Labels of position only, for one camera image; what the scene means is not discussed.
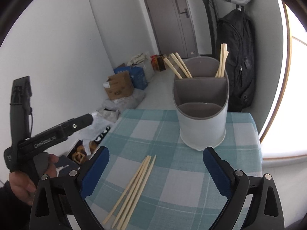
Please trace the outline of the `person's left hand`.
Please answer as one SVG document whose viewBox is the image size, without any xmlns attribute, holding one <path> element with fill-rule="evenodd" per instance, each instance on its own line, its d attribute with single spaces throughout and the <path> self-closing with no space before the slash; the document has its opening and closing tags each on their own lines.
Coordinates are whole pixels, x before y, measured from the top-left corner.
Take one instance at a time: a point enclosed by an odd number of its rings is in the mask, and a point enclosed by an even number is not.
<svg viewBox="0 0 307 230">
<path fill-rule="evenodd" d="M 57 177 L 57 171 L 55 163 L 57 163 L 59 157 L 54 154 L 49 154 L 48 169 L 45 171 L 49 177 Z M 9 174 L 10 188 L 14 195 L 25 202 L 27 205 L 32 206 L 33 198 L 31 194 L 36 191 L 36 186 L 29 176 L 23 172 L 15 171 Z"/>
</svg>

